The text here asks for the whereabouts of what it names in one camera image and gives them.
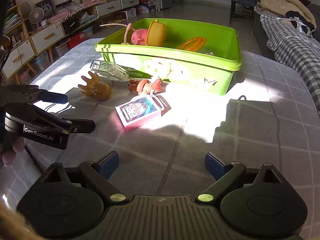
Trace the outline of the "person's hand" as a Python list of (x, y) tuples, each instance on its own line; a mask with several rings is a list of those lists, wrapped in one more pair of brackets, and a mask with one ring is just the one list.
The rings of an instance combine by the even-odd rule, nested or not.
[(24, 151), (25, 140), (23, 137), (18, 137), (13, 144), (10, 146), (9, 150), (4, 151), (1, 154), (1, 160), (3, 161), (3, 165), (5, 167), (10, 166), (16, 158), (18, 153)]

